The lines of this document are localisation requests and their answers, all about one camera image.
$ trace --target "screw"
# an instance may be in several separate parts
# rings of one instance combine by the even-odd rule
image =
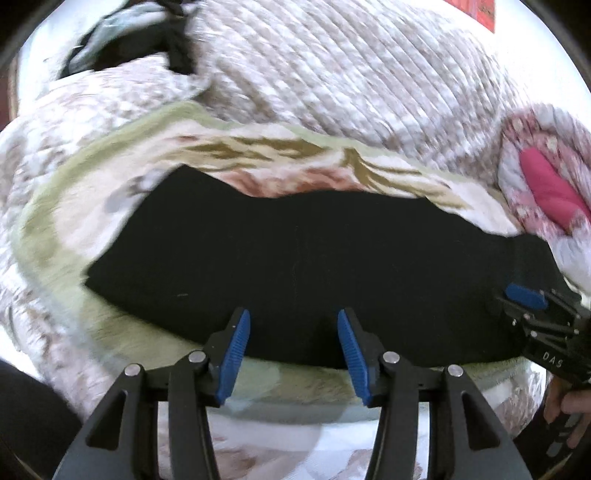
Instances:
[[[201,350],[195,350],[189,354],[189,362],[192,364],[200,364],[201,362],[204,362],[206,358],[207,355]]]
[[[125,375],[128,377],[135,377],[136,375],[139,375],[141,371],[142,368],[138,364],[130,364],[125,367]]]
[[[464,369],[460,365],[450,365],[447,371],[452,377],[461,377],[464,374]]]
[[[397,364],[400,361],[400,355],[396,352],[385,352],[382,358],[387,364]]]

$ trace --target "hand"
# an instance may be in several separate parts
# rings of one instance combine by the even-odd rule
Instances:
[[[569,392],[571,385],[561,378],[554,377],[548,386],[544,418],[552,423],[561,412],[584,413],[583,418],[574,428],[566,445],[574,449],[591,423],[591,390]]]

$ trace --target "floral blanket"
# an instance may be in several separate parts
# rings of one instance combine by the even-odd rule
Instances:
[[[477,182],[426,169],[392,152],[299,127],[227,124],[193,102],[165,107],[74,155],[36,190],[13,233],[18,260],[13,278],[22,274],[51,313],[52,328],[61,338],[49,341],[46,359],[61,357],[58,385],[65,386],[63,393],[83,416],[127,363],[161,367],[195,347],[123,314],[82,285],[88,264],[159,178],[179,163],[254,196],[325,188],[424,196],[484,230],[518,231],[503,206]],[[467,370],[515,433],[539,405],[544,372],[525,360]],[[511,404],[518,404],[518,410]],[[228,478],[275,480],[317,470],[317,478],[344,479],[366,468],[377,414],[355,399],[346,372],[247,359],[234,395],[211,417],[210,428],[222,470],[241,472]],[[163,409],[164,476],[166,418]],[[426,471],[426,407],[421,418],[417,478]],[[338,432],[346,429],[350,432],[341,438]],[[284,440],[302,438],[305,432],[316,440]]]
[[[506,122],[499,186],[525,230],[550,244],[561,272],[591,293],[591,222],[580,212],[565,231],[536,204],[519,163],[519,153],[535,147],[591,207],[591,133],[567,112],[551,105],[516,113]]]

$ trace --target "black cloth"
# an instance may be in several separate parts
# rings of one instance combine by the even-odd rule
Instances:
[[[104,46],[95,57],[95,61],[89,69],[100,71],[116,67],[131,60],[141,59],[155,53],[165,52],[168,54],[168,69],[175,73],[190,75],[195,72],[195,62],[191,53],[190,41],[185,35],[188,18],[181,8],[181,1],[152,0],[162,5],[169,13],[163,22],[148,25],[142,29],[135,30],[122,35]],[[123,8],[129,8],[141,2],[128,2]],[[90,37],[95,32],[96,26],[90,30],[76,48],[74,48],[66,64],[64,65],[60,78],[69,77],[71,72],[69,65],[71,60],[84,49]]]
[[[144,199],[87,273],[94,292],[184,338],[205,342],[243,306],[247,355],[337,368],[336,315],[347,306],[387,349],[434,367],[519,355],[486,313],[493,288],[571,294],[542,239],[484,233],[426,199],[254,198],[187,166]]]
[[[0,360],[0,439],[38,476],[53,477],[81,427],[50,387]]]

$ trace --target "blue gripper pad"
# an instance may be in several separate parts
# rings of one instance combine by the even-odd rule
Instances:
[[[226,399],[232,395],[250,334],[251,315],[248,310],[244,310],[220,365],[219,385],[215,394],[220,405],[223,405]]]
[[[361,347],[353,329],[349,323],[349,318],[344,310],[339,312],[337,317],[337,332],[339,334],[339,341],[345,355],[345,362],[349,369],[351,383],[355,389],[355,394],[361,398],[363,404],[367,406],[371,400],[371,392],[369,391],[369,369]]]
[[[516,283],[511,283],[505,289],[505,296],[522,307],[531,310],[545,310],[548,308],[548,300],[538,291],[530,290]]]

